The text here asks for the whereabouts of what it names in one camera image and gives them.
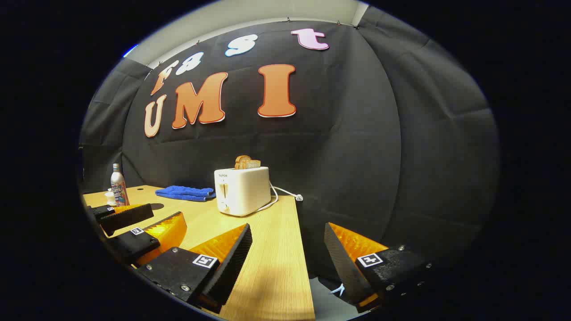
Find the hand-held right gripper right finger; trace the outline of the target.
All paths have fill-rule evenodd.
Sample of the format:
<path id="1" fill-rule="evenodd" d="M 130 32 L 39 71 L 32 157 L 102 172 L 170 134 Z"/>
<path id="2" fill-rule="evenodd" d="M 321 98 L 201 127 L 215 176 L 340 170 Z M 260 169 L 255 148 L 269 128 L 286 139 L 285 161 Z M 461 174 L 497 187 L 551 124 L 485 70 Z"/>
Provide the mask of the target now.
<path id="1" fill-rule="evenodd" d="M 334 292 L 359 313 L 404 302 L 428 282 L 434 266 L 404 245 L 389 247 L 331 222 L 324 242 L 341 280 Z"/>

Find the silver water bottle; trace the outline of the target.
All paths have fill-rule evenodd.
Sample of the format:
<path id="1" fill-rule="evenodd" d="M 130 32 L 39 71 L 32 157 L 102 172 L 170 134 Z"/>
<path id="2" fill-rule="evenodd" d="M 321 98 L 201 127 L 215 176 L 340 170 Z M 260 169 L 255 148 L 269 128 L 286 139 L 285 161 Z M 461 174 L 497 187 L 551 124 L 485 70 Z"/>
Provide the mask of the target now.
<path id="1" fill-rule="evenodd" d="M 127 196 L 125 178 L 120 172 L 120 164 L 114 163 L 112 165 L 112 170 L 113 171 L 112 176 L 110 177 L 110 183 L 114 195 L 114 201 L 117 206 L 128 206 L 130 205 L 130 201 Z"/>

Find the black backdrop cloth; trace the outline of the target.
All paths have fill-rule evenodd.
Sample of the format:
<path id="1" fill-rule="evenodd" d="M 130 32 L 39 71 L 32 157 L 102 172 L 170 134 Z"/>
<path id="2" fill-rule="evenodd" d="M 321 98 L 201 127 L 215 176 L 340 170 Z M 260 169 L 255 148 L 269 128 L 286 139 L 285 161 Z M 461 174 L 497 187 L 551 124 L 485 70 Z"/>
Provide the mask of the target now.
<path id="1" fill-rule="evenodd" d="M 122 60 L 88 107 L 83 191 L 214 186 L 250 155 L 300 193 L 308 270 L 339 280 L 324 243 L 332 222 L 404 244 L 439 264 L 483 227 L 498 179 L 484 94 L 437 43 L 403 24 L 296 21 L 208 39 L 159 67 Z"/>

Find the white toaster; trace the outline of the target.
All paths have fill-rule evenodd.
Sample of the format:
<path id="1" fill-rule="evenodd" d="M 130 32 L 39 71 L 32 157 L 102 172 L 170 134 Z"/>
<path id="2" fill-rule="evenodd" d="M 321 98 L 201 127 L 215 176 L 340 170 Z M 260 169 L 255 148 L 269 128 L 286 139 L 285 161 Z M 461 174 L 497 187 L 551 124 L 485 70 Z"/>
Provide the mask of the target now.
<path id="1" fill-rule="evenodd" d="M 217 209 L 233 217 L 245 217 L 269 204 L 269 168 L 214 171 Z"/>

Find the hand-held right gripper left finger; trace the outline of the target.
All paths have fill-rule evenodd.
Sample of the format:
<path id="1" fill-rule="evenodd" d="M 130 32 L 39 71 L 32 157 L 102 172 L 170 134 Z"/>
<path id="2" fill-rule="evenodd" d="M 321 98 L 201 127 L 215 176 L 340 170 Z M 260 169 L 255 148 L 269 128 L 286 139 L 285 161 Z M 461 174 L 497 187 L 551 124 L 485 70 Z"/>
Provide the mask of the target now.
<path id="1" fill-rule="evenodd" d="M 171 247 L 137 270 L 190 305 L 219 313 L 234 289 L 252 244 L 248 223 L 192 249 Z"/>

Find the blue towel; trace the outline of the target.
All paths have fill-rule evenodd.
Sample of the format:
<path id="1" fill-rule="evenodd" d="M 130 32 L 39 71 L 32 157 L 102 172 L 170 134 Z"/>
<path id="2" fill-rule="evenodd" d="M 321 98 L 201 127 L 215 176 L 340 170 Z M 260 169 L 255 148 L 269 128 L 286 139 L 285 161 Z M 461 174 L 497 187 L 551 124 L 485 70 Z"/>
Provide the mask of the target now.
<path id="1" fill-rule="evenodd" d="M 216 193 L 212 188 L 198 189 L 183 185 L 170 185 L 165 189 L 157 189 L 155 194 L 164 198 L 191 202 L 206 202 L 216 197 Z"/>

